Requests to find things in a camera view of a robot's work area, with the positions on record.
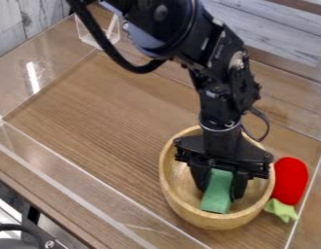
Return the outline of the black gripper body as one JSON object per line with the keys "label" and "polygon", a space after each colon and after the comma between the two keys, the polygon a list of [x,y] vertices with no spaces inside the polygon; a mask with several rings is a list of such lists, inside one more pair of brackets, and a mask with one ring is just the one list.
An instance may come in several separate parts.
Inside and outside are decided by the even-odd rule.
{"label": "black gripper body", "polygon": [[172,142],[176,148],[174,159],[188,166],[205,163],[210,169],[248,173],[267,179],[272,155],[253,144],[241,129],[234,126],[226,130],[210,130],[205,127],[193,133],[177,136]]}

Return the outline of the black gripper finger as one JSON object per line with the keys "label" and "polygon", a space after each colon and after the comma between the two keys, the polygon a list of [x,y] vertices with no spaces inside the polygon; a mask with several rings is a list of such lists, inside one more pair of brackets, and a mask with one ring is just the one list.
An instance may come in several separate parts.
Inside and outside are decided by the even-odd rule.
{"label": "black gripper finger", "polygon": [[189,166],[190,174],[197,189],[204,192],[208,184],[208,178],[210,173],[210,167],[205,164],[192,164]]}
{"label": "black gripper finger", "polygon": [[249,176],[246,172],[237,171],[233,174],[233,180],[230,183],[230,198],[233,200],[240,199],[244,196]]}

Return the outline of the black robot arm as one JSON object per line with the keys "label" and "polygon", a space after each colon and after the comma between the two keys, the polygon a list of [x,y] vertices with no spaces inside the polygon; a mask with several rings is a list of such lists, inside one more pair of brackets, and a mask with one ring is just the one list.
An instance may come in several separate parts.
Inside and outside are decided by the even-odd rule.
{"label": "black robot arm", "polygon": [[232,174],[229,197],[242,197],[248,181],[269,175],[272,155],[252,143],[260,141],[241,124],[260,99],[244,41],[206,11],[202,0],[98,0],[123,19],[125,32],[139,52],[150,58],[131,64],[113,43],[81,0],[67,0],[94,41],[114,63],[146,74],[166,61],[188,70],[200,99],[198,135],[173,139],[174,159],[189,166],[194,185],[204,191],[213,169]]}

